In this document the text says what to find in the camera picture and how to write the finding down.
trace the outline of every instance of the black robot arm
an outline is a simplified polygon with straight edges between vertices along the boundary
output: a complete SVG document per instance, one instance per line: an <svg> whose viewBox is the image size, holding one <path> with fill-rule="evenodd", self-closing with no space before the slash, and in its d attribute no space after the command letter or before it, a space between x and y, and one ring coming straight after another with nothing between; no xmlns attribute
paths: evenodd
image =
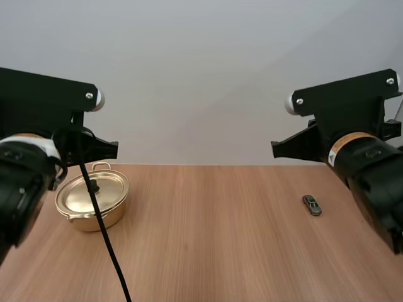
<svg viewBox="0 0 403 302"><path fill-rule="evenodd" d="M385 143L401 122L384 121L400 96L392 69L295 91L286 108L314 115L308 128L272 142L274 157L324 162L349 187L366 221L395 254L403 251L403 152Z"/></svg>
<svg viewBox="0 0 403 302"><path fill-rule="evenodd" d="M43 195L56 190L67 167L115 159L117 142L83 127L84 112L104 103L92 84L0 68L0 264L29 234Z"/></svg>

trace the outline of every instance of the metal pot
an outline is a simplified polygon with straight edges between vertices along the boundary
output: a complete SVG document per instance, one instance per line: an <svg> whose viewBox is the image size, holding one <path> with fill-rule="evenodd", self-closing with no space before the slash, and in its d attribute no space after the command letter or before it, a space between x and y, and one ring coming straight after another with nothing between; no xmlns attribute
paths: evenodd
<svg viewBox="0 0 403 302"><path fill-rule="evenodd" d="M97 165L108 169L95 170ZM114 225L125 212L129 192L126 176L111 169L107 162L96 162L88 172L105 227ZM83 176L66 183L56 196L56 208L80 231L99 231L98 221Z"/></svg>

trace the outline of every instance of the wooden table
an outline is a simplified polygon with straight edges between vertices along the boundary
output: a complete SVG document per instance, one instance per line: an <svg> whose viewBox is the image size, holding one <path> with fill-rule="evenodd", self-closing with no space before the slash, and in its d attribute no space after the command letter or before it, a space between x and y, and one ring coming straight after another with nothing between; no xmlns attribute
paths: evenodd
<svg viewBox="0 0 403 302"><path fill-rule="evenodd" d="M108 233L134 301L403 300L403 256L326 167L114 168L132 187ZM322 216L308 214L304 194ZM51 194L0 268L0 300L124 296L101 234L73 229Z"/></svg>

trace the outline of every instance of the pot lid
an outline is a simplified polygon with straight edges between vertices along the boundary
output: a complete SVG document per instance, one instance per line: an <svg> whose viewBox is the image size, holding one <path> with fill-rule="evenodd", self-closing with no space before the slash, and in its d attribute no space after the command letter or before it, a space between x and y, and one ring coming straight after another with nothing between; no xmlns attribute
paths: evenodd
<svg viewBox="0 0 403 302"><path fill-rule="evenodd" d="M107 165L109 169L94 171L97 165ZM101 213L115 208L127 197L128 179L112 170L109 163L96 162L88 175ZM95 214L83 176L73 178L62 187L56 196L56 207L65 216Z"/></svg>

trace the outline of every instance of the screw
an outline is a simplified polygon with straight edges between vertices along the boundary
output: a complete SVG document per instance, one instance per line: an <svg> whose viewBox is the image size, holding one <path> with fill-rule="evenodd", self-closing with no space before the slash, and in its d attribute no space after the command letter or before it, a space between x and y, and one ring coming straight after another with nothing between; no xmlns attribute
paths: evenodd
<svg viewBox="0 0 403 302"><path fill-rule="evenodd" d="M388 84L389 86L395 84L395 79L393 77L391 77L390 79L387 79L386 84Z"/></svg>

